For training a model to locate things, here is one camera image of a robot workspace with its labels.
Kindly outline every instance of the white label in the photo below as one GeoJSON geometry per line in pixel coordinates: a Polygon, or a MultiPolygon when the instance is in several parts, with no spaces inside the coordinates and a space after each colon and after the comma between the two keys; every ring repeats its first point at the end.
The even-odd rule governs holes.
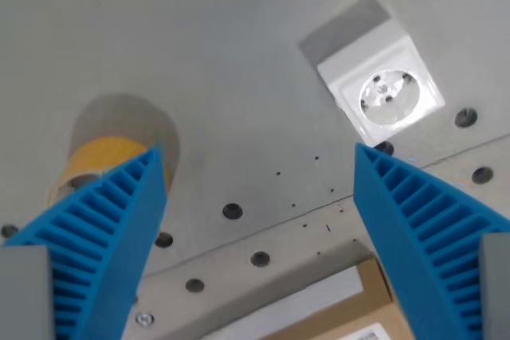
{"type": "Polygon", "coordinates": [[[391,340],[380,323],[366,326],[338,340],[391,340]]]}

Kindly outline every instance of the electrical outlet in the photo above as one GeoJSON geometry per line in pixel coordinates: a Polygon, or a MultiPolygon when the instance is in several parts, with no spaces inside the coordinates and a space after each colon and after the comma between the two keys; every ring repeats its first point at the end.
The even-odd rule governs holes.
{"type": "Polygon", "coordinates": [[[410,36],[393,20],[344,47],[317,70],[370,146],[445,105],[410,36]]]}

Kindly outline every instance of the socket holes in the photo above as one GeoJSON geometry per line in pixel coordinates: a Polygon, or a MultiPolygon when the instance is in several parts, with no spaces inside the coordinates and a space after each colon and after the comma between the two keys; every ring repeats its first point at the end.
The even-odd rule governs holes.
{"type": "Polygon", "coordinates": [[[242,208],[237,203],[229,203],[223,208],[223,215],[228,219],[239,219],[242,217],[242,208]]]}
{"type": "Polygon", "coordinates": [[[387,125],[413,113],[420,99],[420,86],[409,73],[387,70],[376,74],[364,86],[361,109],[372,123],[387,125]]]}
{"type": "Polygon", "coordinates": [[[269,264],[271,257],[267,252],[257,251],[255,252],[250,261],[255,267],[265,267],[269,264]]]}
{"type": "Polygon", "coordinates": [[[490,167],[482,166],[473,171],[473,175],[471,176],[471,180],[473,183],[477,185],[483,185],[484,183],[489,182],[492,177],[494,177],[494,172],[490,167]]]}
{"type": "Polygon", "coordinates": [[[186,289],[194,294],[204,291],[206,285],[200,279],[190,279],[186,282],[186,289]]]}
{"type": "Polygon", "coordinates": [[[459,128],[470,127],[478,119],[478,113],[471,107],[465,107],[455,116],[455,125],[459,128]]]}
{"type": "Polygon", "coordinates": [[[160,248],[167,248],[170,247],[172,243],[174,243],[174,237],[169,233],[165,233],[164,231],[162,231],[156,238],[155,245],[160,248]]]}
{"type": "Polygon", "coordinates": [[[15,225],[7,224],[2,226],[1,234],[4,238],[9,239],[18,233],[19,229],[15,225]]]}
{"type": "Polygon", "coordinates": [[[374,149],[382,151],[383,153],[386,153],[388,155],[393,155],[393,153],[395,152],[393,144],[389,141],[382,141],[379,145],[376,145],[374,149]]]}

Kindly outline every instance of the metal object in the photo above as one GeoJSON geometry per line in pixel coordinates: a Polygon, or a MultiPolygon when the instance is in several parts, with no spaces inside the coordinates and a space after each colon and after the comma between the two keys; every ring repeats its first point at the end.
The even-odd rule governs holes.
{"type": "Polygon", "coordinates": [[[151,314],[136,314],[135,321],[139,326],[151,326],[154,323],[154,316],[151,314]]]}
{"type": "Polygon", "coordinates": [[[329,205],[147,276],[139,285],[139,302],[123,339],[195,340],[360,263],[370,256],[366,246],[371,242],[352,200],[329,205]],[[254,267],[250,259],[260,251],[270,262],[254,267]],[[205,284],[203,291],[190,293],[186,288],[193,278],[205,284]],[[156,318],[149,331],[136,324],[141,311],[156,318]]]}
{"type": "MultiPolygon", "coordinates": [[[[500,160],[509,151],[510,137],[446,158],[426,170],[510,218],[510,194],[507,192],[510,162],[500,160]],[[471,181],[471,175],[481,164],[491,166],[497,172],[490,182],[477,185],[471,181]]],[[[271,292],[268,277],[302,281],[318,265],[331,262],[331,254],[339,251],[342,243],[355,243],[354,239],[374,250],[352,197],[349,197],[148,276],[139,286],[139,305],[131,313],[123,339],[183,340],[186,334],[196,334],[197,338],[199,335],[194,329],[200,328],[198,332],[201,333],[233,321],[238,317],[236,309],[239,307],[249,311],[254,304],[252,292],[266,291],[267,288],[271,292]],[[249,262],[251,255],[260,250],[271,256],[271,263],[265,268],[256,268],[249,262]],[[190,294],[184,287],[189,278],[196,276],[210,286],[197,295],[190,294]],[[141,330],[135,324],[135,314],[140,306],[166,320],[156,321],[149,332],[141,330]]]]}
{"type": "MultiPolygon", "coordinates": [[[[0,99],[9,159],[0,162],[0,225],[21,228],[37,216],[65,167],[75,118],[94,97],[112,93],[166,111],[186,148],[161,227],[174,243],[153,246],[149,274],[352,195],[359,136],[302,43],[358,0],[104,0],[100,9],[79,12],[30,1],[0,10],[2,54],[9,57],[0,61],[9,82],[0,99]],[[21,123],[27,119],[37,123],[21,123]],[[243,217],[223,216],[230,202],[243,217]]],[[[413,38],[447,101],[390,139],[394,155],[426,166],[508,134],[501,118],[510,100],[502,85],[508,0],[377,1],[413,38]],[[454,120],[465,107],[478,119],[460,129],[454,120]]],[[[377,25],[380,14],[362,8],[348,24],[377,25]]],[[[347,30],[320,42],[320,61],[353,38],[347,30]]],[[[474,164],[467,184],[476,168],[490,166],[493,180],[477,187],[499,185],[507,156],[497,157],[474,164]]],[[[246,258],[251,268],[257,250],[246,258]]]]}

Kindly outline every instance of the yellow tape roll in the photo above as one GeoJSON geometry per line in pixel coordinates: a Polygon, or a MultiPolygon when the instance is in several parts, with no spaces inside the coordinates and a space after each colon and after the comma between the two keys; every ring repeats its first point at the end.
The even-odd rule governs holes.
{"type": "MultiPolygon", "coordinates": [[[[124,137],[103,137],[84,144],[69,159],[55,186],[50,190],[47,206],[54,205],[74,190],[89,185],[110,169],[142,153],[147,148],[124,137]]],[[[167,193],[170,188],[170,175],[163,169],[167,193]]]]}

